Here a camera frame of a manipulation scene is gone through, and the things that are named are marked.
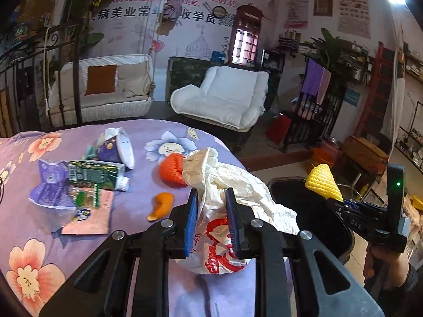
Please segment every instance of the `blue flower print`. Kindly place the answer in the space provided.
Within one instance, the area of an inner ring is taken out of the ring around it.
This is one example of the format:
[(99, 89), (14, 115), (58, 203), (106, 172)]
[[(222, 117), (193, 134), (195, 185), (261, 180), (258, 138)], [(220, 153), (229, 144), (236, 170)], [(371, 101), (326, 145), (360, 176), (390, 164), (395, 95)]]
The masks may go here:
[(197, 149), (197, 146), (188, 138), (177, 138), (170, 131), (166, 131), (162, 134), (162, 139), (154, 139), (148, 142), (144, 149), (147, 150), (146, 157), (149, 161), (158, 160), (161, 163), (174, 152), (188, 156), (192, 151)]

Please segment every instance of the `blue gripper pad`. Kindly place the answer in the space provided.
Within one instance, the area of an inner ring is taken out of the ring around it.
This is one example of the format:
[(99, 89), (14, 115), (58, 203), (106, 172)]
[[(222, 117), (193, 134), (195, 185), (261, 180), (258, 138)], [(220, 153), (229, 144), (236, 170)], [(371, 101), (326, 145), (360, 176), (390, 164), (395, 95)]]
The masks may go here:
[(232, 188), (228, 188), (225, 192), (226, 196), (226, 213), (228, 215), (229, 234), (231, 235), (232, 250), (237, 257), (240, 255), (240, 230), (238, 228), (237, 218), (237, 202)]
[(185, 256), (190, 255), (192, 244), (194, 242), (195, 226), (197, 224), (197, 212), (198, 212), (198, 193), (196, 189), (192, 189), (190, 197), (188, 198), (188, 218), (187, 225), (185, 227), (185, 244), (183, 246), (183, 252)]

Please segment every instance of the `cardboard box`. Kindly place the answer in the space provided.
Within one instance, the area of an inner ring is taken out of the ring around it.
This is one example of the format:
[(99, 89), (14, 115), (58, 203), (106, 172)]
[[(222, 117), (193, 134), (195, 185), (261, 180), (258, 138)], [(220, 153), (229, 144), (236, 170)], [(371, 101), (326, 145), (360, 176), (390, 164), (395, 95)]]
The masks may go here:
[(383, 174), (389, 156), (365, 138), (349, 136), (342, 151), (371, 174)]

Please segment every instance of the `metal screw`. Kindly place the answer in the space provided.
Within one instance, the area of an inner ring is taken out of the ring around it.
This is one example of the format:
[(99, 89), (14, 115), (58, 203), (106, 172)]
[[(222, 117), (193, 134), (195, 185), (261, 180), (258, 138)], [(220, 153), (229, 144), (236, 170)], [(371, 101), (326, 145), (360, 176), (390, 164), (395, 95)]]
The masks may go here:
[(164, 228), (170, 228), (173, 226), (173, 220), (172, 219), (163, 219), (160, 222), (160, 225), (163, 226)]
[(112, 237), (114, 240), (119, 241), (125, 237), (125, 233), (122, 230), (116, 230), (115, 232), (113, 232)]
[(313, 234), (308, 230), (302, 230), (302, 232), (300, 232), (300, 237), (304, 240), (311, 240)]
[(261, 228), (264, 225), (261, 219), (253, 219), (250, 224), (254, 228)]

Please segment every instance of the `wicker sofa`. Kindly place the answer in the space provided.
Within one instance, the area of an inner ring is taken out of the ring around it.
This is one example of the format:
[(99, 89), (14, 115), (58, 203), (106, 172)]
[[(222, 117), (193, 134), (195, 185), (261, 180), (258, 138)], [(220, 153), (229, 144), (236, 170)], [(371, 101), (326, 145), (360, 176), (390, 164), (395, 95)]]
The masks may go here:
[[(143, 116), (147, 114), (151, 107), (154, 83), (152, 82), (148, 95), (139, 95), (134, 97), (124, 97), (123, 92), (115, 91), (114, 93), (102, 93), (94, 95), (86, 95), (85, 90), (88, 83), (88, 67), (97, 67), (113, 64), (138, 64), (149, 62), (149, 73), (153, 76), (153, 64), (151, 57), (146, 54), (136, 55), (117, 55), (95, 57), (82, 59), (79, 61), (80, 66), (80, 105), (82, 120), (91, 122), (105, 119), (130, 118)], [(61, 73), (73, 67), (73, 63), (69, 62), (63, 66)], [(115, 86), (118, 82), (116, 71)], [(49, 91), (49, 107), (52, 123), (55, 127), (63, 126), (62, 114), (59, 109), (59, 91), (58, 84), (55, 82)], [(73, 96), (62, 101), (63, 116), (66, 125), (75, 124), (77, 122), (75, 112), (75, 102)]]

